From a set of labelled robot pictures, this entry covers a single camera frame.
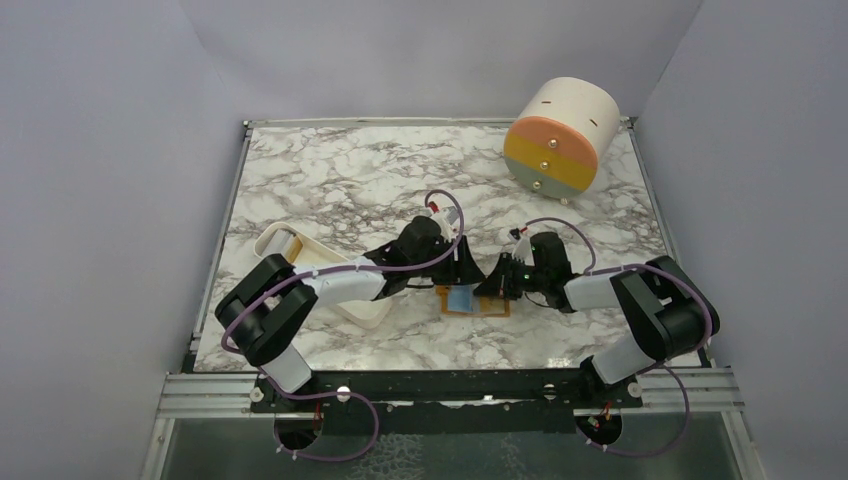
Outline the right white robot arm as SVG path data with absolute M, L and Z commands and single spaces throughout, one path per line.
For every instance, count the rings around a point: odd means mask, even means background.
M 527 241 L 532 261 L 504 253 L 474 296 L 517 300 L 541 294 L 549 308 L 564 314 L 618 309 L 629 331 L 580 364 L 579 398 L 600 407 L 617 392 L 617 383 L 699 350 L 720 329 L 715 308 L 678 263 L 664 255 L 600 273 L 577 274 L 554 232 Z

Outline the yellow leather card holder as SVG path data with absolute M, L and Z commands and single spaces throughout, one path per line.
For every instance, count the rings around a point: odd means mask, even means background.
M 454 317 L 509 317 L 510 301 L 497 297 L 478 297 L 474 285 L 437 286 L 441 299 L 441 313 Z

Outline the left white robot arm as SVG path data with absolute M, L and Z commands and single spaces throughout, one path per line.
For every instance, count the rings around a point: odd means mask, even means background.
M 280 253 L 263 258 L 214 309 L 222 344 L 276 384 L 276 396 L 298 411 L 313 401 L 312 370 L 293 345 L 309 314 L 348 301 L 373 302 L 407 288 L 413 278 L 435 285 L 472 285 L 484 274 L 465 235 L 451 240 L 433 219 L 416 216 L 399 236 L 352 260 L 295 266 Z

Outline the black metal base rail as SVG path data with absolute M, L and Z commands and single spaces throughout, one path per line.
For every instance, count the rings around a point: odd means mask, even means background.
M 630 377 L 604 387 L 577 368 L 445 371 L 318 370 L 284 397 L 261 374 L 201 386 L 205 413 L 271 418 L 284 431 L 328 436 L 379 434 L 572 434 L 580 416 L 640 408 Z

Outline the cylindrical pastel drawer box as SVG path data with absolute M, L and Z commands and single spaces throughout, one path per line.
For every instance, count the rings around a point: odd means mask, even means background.
M 503 157 L 517 181 L 558 200 L 584 193 L 620 125 L 604 89 L 579 78 L 547 81 L 510 125 Z

